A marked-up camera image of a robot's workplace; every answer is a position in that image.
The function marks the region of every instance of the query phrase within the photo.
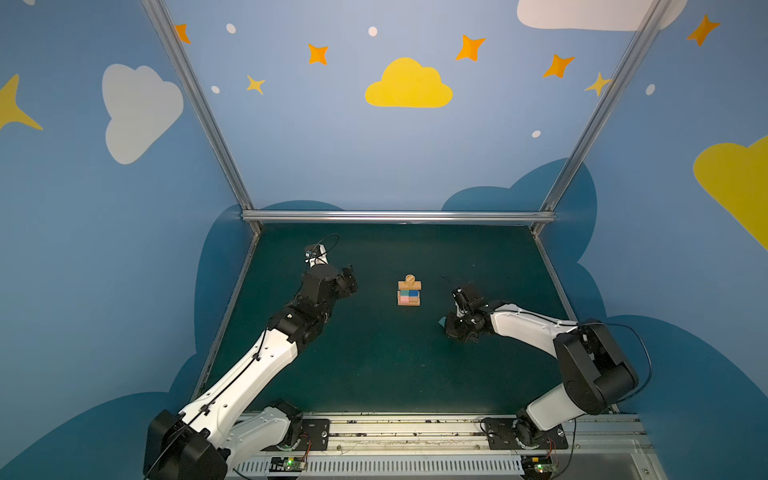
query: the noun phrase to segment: wooden block tower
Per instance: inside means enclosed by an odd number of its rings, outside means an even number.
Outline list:
[[[422,299],[419,291],[422,289],[422,283],[416,281],[413,275],[407,275],[405,282],[397,283],[397,304],[405,306],[419,306]]]

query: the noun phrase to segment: aluminum frame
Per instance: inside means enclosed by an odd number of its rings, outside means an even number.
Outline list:
[[[240,418],[250,419],[255,413]],[[328,450],[310,452],[310,467],[302,475],[310,476],[403,476],[403,475],[510,475],[517,465],[489,467],[485,462],[506,458],[513,464],[520,455],[547,455],[547,450],[491,450],[480,421],[486,416],[514,418],[514,415],[457,413],[376,413],[316,412],[305,419],[329,419]],[[574,455],[625,454],[631,457],[641,478],[667,480],[658,462],[643,424],[637,415],[583,415],[576,421]],[[571,442],[574,421],[563,423],[564,435]],[[304,452],[264,452],[237,466],[253,476],[266,473],[268,459],[273,456],[302,456]],[[386,467],[370,467],[362,462],[463,462],[461,468],[409,467],[398,471]],[[333,462],[333,467],[322,465]],[[230,472],[232,478],[237,475]],[[296,476],[280,474],[278,476]]]
[[[235,193],[237,201],[243,210],[252,210],[253,203],[248,195],[248,190],[245,187],[243,178],[240,176],[240,171],[237,169],[232,153],[230,152],[227,142],[219,129],[219,125],[216,122],[213,112],[210,109],[210,105],[205,98],[203,88],[200,86],[200,82],[197,80],[197,76],[194,73],[192,64],[189,57],[184,50],[184,46],[181,44],[181,40],[176,33],[174,27],[174,21],[170,17],[170,12],[163,0],[141,0],[144,4],[144,9],[147,10],[147,15],[152,21],[157,35],[163,42],[166,53],[170,57],[170,62],[174,66],[176,74],[179,76],[184,90],[187,92],[187,98],[192,104],[197,118],[200,120],[205,135],[210,142],[210,146],[214,149],[216,158],[219,159],[221,168],[224,170],[224,174],[227,176],[227,180],[230,182],[232,191]]]
[[[389,210],[244,210],[243,220],[289,222],[398,223],[398,222],[480,222],[550,223],[554,212],[444,212]]]
[[[260,237],[261,236],[258,233],[253,234],[253,240],[251,240],[250,247],[248,247],[248,253],[246,253],[245,260],[243,261],[243,267],[240,269],[240,275],[237,276],[235,288],[232,290],[230,302],[227,304],[227,310],[224,312],[224,317],[221,320],[219,329],[216,331],[214,342],[210,345],[210,350],[208,350],[208,357],[205,359],[203,369],[200,371],[200,376],[197,378],[197,384],[192,391],[190,402],[196,400],[204,392],[203,386],[208,380],[208,376],[210,375],[210,368],[214,365],[216,354],[219,353],[221,340],[224,338],[224,332],[227,330],[227,326],[230,324],[232,312],[234,311],[235,304],[237,303],[237,298],[240,296],[240,290],[243,288],[243,282],[245,281],[245,276],[248,274],[250,262],[253,259],[253,253],[256,251],[256,245],[259,243]]]
[[[536,248],[538,248],[538,252],[541,254],[541,259],[544,261],[544,265],[547,267],[547,272],[549,272],[549,277],[552,279],[554,289],[558,292],[560,303],[563,304],[563,308],[565,309],[565,314],[568,316],[569,320],[577,322],[578,319],[576,318],[576,313],[571,306],[571,302],[568,300],[568,295],[565,294],[558,273],[554,270],[554,265],[552,265],[552,262],[549,260],[549,255],[547,255],[547,250],[544,248],[544,244],[541,243],[541,239],[538,235],[533,235],[533,241],[536,243]]]
[[[621,94],[627,89],[630,80],[634,76],[634,72],[637,71],[650,45],[654,42],[656,35],[660,31],[661,19],[671,2],[672,0],[654,0],[650,4],[648,12],[640,23],[640,27],[637,29],[634,37],[632,37],[624,56],[619,61],[611,77],[611,83],[608,84],[605,95],[601,96],[598,105],[594,108],[571,155],[565,161],[560,174],[555,179],[552,188],[544,199],[544,203],[541,204],[540,211],[552,212],[558,205],[566,189],[568,189],[568,185],[571,184],[576,175],[578,168],[584,163],[589,150],[592,149],[592,145],[611,116],[611,112],[616,107]],[[537,236],[542,228],[544,228],[543,223],[536,223],[531,229],[534,235]]]

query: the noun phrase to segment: orange star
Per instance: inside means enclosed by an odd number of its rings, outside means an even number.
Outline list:
[[[470,58],[473,61],[478,60],[478,48],[480,48],[480,45],[482,45],[482,42],[485,41],[484,38],[480,38],[479,40],[472,40],[470,37],[464,36],[464,45],[462,46],[462,50],[458,53],[458,57],[456,57],[456,60],[461,60],[462,58]]]
[[[710,22],[710,19],[705,15],[704,20],[701,21],[699,27],[694,30],[694,33],[688,35],[686,40],[695,40],[699,46],[704,43],[709,35],[715,28],[719,27],[719,23]]]
[[[179,34],[179,39],[183,41],[184,43],[191,44],[190,38],[187,37],[187,24],[183,23],[181,25],[175,25],[176,27],[176,33]]]
[[[560,58],[555,55],[554,58],[552,58],[552,66],[549,68],[549,70],[547,70],[547,73],[545,73],[544,76],[548,77],[549,75],[557,75],[558,77],[563,78],[565,67],[567,67],[574,58],[576,57]]]
[[[316,47],[310,44],[310,63],[318,61],[323,65],[328,65],[326,63],[326,50],[328,50],[328,47]]]

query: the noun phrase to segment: dark green table surface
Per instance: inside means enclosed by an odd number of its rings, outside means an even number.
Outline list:
[[[282,398],[305,412],[514,413],[560,382],[556,361],[541,350],[500,336],[460,344],[438,324],[454,309],[443,275],[474,281],[487,298],[566,318],[526,227],[269,224],[205,388],[292,298],[304,247],[329,233],[341,236],[329,262],[351,263],[359,292],[336,303],[322,335],[249,409]],[[409,273],[422,281],[421,306],[397,305],[397,282]]]

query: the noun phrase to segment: white cloud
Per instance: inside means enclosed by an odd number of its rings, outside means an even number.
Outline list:
[[[533,28],[635,31],[653,0],[520,0],[518,19]],[[672,0],[661,19],[665,28],[685,8]]]
[[[112,120],[107,149],[123,165],[135,162],[181,116],[184,97],[174,83],[149,67],[107,67],[101,79],[104,105]]]

